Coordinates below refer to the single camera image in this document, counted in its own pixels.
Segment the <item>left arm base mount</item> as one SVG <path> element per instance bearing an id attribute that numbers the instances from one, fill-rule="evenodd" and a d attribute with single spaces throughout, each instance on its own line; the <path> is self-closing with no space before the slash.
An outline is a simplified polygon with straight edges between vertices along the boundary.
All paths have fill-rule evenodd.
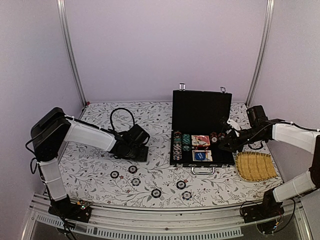
<path id="1" fill-rule="evenodd" d="M 48 213 L 63 219 L 88 223 L 91 217 L 91 203 L 84 200 L 71 202 L 70 197 L 61 200 L 51 200 Z"/>

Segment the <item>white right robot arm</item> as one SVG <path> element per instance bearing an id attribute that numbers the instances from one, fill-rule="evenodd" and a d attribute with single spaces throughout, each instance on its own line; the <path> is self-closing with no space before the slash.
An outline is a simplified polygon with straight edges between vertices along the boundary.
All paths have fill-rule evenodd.
<path id="1" fill-rule="evenodd" d="M 262 218 L 269 218 L 278 210 L 283 201 L 302 197 L 320 187 L 320 131 L 307 128 L 283 119 L 268 119 L 261 105 L 247 109 L 250 128 L 241 129 L 237 122 L 223 118 L 228 134 L 221 140 L 219 148 L 237 153 L 236 165 L 248 159 L 248 166 L 257 165 L 258 150 L 244 152 L 243 147 L 255 142 L 276 141 L 288 144 L 289 149 L 282 146 L 275 151 L 276 156 L 284 157 L 293 163 L 280 162 L 280 169 L 288 179 L 283 184 L 266 191 L 258 213 Z"/>

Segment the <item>red card deck box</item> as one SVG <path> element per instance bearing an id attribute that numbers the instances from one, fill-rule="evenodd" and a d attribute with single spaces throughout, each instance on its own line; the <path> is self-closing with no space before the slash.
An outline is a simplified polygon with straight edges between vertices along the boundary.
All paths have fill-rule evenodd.
<path id="1" fill-rule="evenodd" d="M 210 146 L 210 137 L 208 135 L 191 135 L 191 144 L 195 147 Z"/>

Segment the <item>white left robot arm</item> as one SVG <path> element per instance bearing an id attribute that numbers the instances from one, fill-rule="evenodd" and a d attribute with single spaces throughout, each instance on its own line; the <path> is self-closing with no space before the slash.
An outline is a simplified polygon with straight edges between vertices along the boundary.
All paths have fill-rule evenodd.
<path id="1" fill-rule="evenodd" d="M 55 209 L 63 217 L 70 217 L 75 210 L 69 202 L 59 170 L 58 157 L 62 145 L 78 143 L 108 152 L 116 159 L 146 162 L 151 136 L 136 122 L 132 124 L 129 130 L 117 132 L 114 127 L 101 128 L 68 116 L 60 107 L 55 107 L 32 127 L 31 139 L 27 142 L 33 145 L 30 152 L 34 154 L 41 180 L 55 202 Z M 215 169 L 221 166 L 214 164 L 215 160 L 220 159 L 224 164 L 227 162 L 227 152 L 213 142 L 196 145 L 191 139 L 187 144 L 188 150 L 184 150 L 183 134 L 188 132 L 186 129 L 172 134 L 172 145 L 179 145 L 178 155 L 171 157 L 174 163 L 182 167 Z"/>

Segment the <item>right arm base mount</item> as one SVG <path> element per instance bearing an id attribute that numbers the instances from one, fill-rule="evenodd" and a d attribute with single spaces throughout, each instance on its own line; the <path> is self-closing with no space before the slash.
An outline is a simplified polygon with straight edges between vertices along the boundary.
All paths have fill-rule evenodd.
<path id="1" fill-rule="evenodd" d="M 274 234 L 283 219 L 285 213 L 282 202 L 276 202 L 273 190 L 264 193 L 262 203 L 254 203 L 253 201 L 244 202 L 239 210 L 245 223 L 262 221 L 269 218 L 274 220 L 262 222 L 256 225 L 258 231 L 264 235 Z"/>

